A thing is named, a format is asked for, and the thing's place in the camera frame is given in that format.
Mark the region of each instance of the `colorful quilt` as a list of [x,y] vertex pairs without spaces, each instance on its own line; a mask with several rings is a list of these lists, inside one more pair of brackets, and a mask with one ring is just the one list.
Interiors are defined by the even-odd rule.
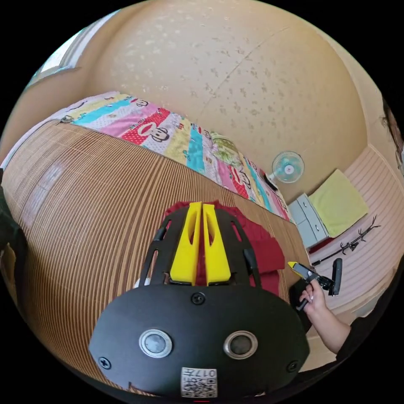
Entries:
[[[221,144],[227,143],[226,147],[219,150],[206,129],[128,94],[107,93],[77,104],[79,106],[70,109],[62,122],[145,147],[186,165],[281,218],[293,221],[282,195],[273,191],[260,177],[256,165],[224,137],[220,140]],[[229,164],[235,160],[238,164]]]

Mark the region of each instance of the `qr code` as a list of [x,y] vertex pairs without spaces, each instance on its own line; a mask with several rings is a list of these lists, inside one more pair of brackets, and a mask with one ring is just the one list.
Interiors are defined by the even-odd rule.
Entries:
[[181,395],[183,397],[214,398],[218,396],[216,369],[181,370]]

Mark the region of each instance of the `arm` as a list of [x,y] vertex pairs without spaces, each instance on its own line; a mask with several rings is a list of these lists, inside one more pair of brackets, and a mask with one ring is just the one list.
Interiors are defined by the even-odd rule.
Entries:
[[318,332],[324,345],[337,354],[351,332],[351,327],[340,320],[328,309],[307,316]]
[[316,280],[313,280],[303,291],[300,301],[303,299],[309,302],[304,307],[308,319],[324,345],[336,354],[351,332],[351,327],[338,320],[327,308],[323,289]]

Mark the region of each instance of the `hand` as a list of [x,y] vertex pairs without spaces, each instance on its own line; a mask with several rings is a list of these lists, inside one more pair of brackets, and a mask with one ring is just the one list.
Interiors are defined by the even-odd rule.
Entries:
[[303,310],[309,317],[327,310],[324,291],[315,279],[306,286],[306,290],[303,291],[299,301],[301,302],[303,299],[308,301]]

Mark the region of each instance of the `dresser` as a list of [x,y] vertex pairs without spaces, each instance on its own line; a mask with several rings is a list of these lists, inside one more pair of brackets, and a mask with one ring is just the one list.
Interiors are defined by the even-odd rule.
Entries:
[[288,205],[288,208],[298,227],[306,249],[329,237],[327,229],[306,194],[300,195],[294,202]]

